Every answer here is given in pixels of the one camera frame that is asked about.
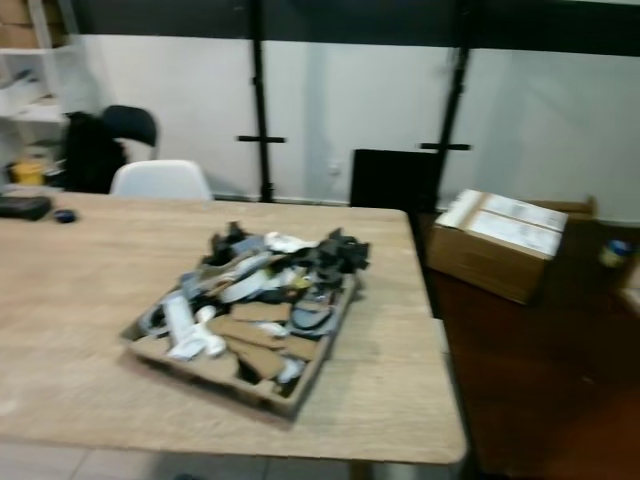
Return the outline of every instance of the electrical outlet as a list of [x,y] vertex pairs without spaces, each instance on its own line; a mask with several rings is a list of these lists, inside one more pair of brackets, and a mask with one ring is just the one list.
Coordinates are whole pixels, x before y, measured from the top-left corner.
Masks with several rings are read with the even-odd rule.
[[340,162],[338,160],[329,163],[329,175],[332,177],[340,175]]

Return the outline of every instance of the tiled floor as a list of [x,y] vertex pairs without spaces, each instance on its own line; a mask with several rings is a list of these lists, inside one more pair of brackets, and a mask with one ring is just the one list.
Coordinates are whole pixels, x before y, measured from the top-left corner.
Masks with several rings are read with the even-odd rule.
[[[0,442],[2,480],[347,480],[344,462],[41,447]],[[451,480],[446,467],[378,465],[376,480]]]

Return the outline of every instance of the brown floor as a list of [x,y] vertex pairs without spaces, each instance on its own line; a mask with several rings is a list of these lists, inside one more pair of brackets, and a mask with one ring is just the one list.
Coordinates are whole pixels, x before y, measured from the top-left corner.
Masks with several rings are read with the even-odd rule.
[[484,472],[640,478],[640,319],[598,263],[612,238],[640,229],[571,223],[528,307],[428,273]]

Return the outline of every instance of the wooden table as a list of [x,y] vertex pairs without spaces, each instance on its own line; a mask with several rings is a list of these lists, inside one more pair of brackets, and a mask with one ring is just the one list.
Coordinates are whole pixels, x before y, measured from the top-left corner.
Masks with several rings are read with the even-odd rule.
[[[392,210],[59,194],[81,221],[0,220],[0,435],[88,447],[450,464],[465,452],[409,225]],[[296,421],[125,355],[118,334],[237,220],[371,242]]]
[[598,262],[614,238],[640,229],[570,222],[528,307],[430,273],[482,471],[640,478],[640,319]]

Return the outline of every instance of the white chair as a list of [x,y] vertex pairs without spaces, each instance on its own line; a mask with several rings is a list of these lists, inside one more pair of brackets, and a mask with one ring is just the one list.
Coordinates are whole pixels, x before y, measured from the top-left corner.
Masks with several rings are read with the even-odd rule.
[[200,167],[189,160],[147,160],[121,167],[111,194],[127,197],[213,200]]

